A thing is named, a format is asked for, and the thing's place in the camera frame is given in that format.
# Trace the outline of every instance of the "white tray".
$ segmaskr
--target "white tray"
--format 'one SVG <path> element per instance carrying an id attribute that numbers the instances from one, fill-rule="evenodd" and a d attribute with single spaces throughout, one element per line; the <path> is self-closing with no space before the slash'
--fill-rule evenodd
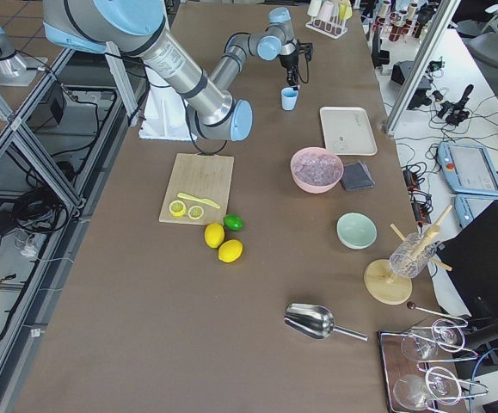
<path id="1" fill-rule="evenodd" d="M 377 153 L 367 112 L 363 108 L 319 109 L 325 148 L 336 155 L 371 156 Z"/>

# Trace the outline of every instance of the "brown table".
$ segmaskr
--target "brown table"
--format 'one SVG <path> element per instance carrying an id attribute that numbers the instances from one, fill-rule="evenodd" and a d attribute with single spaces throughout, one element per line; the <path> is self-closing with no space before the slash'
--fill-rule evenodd
<path id="1" fill-rule="evenodd" d="M 187 3 L 173 33 L 211 72 L 229 35 L 262 31 L 271 9 Z M 304 28 L 304 7 L 290 11 L 297 36 L 315 45 L 295 110 L 280 109 L 279 62 L 250 60 L 231 87 L 255 117 L 250 137 L 223 151 L 235 157 L 228 209 L 245 220 L 235 234 L 243 256 L 223 264 L 203 227 L 158 222 L 175 154 L 194 149 L 140 140 L 131 129 L 16 412 L 385 411 L 375 333 L 404 330 L 422 314 L 373 299 L 363 272 L 399 245 L 389 223 L 409 233 L 415 222 L 395 145 L 380 130 L 386 114 L 358 19 L 332 40 Z M 366 109 L 378 154 L 362 160 L 374 189 L 338 185 L 312 195 L 292 181 L 291 155 L 323 144 L 322 106 Z M 366 250 L 336 237 L 336 220 L 352 211 L 377 224 L 377 242 Z M 411 299 L 436 306 L 425 274 Z M 282 320 L 292 302 L 326 305 L 339 325 L 370 341 L 303 336 Z"/>

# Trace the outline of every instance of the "yellow knife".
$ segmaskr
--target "yellow knife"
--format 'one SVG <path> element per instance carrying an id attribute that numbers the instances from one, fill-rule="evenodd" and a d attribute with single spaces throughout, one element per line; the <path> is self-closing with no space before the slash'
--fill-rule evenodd
<path id="1" fill-rule="evenodd" d="M 201 204 L 209 205 L 211 207 L 220 209 L 220 205 L 218 205 L 213 200 L 209 200 L 208 198 L 197 198 L 196 196 L 185 194 L 183 192 L 179 192 L 177 197 L 180 198 L 181 200 L 194 200 L 195 202 L 200 202 Z"/>

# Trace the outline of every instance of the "computer monitor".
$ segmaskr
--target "computer monitor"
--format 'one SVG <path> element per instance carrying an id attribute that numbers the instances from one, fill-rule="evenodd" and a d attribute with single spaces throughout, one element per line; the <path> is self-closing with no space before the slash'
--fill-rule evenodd
<path id="1" fill-rule="evenodd" d="M 472 317 L 498 320 L 498 201 L 445 241 L 438 255 L 453 267 L 449 276 Z"/>

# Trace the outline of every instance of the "mint green bowl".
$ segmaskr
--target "mint green bowl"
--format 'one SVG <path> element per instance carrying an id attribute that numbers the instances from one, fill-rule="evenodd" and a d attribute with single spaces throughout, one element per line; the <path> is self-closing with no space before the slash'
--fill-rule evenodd
<path id="1" fill-rule="evenodd" d="M 377 239 L 377 227 L 361 213 L 346 213 L 336 223 L 336 235 L 348 248 L 362 250 Z"/>

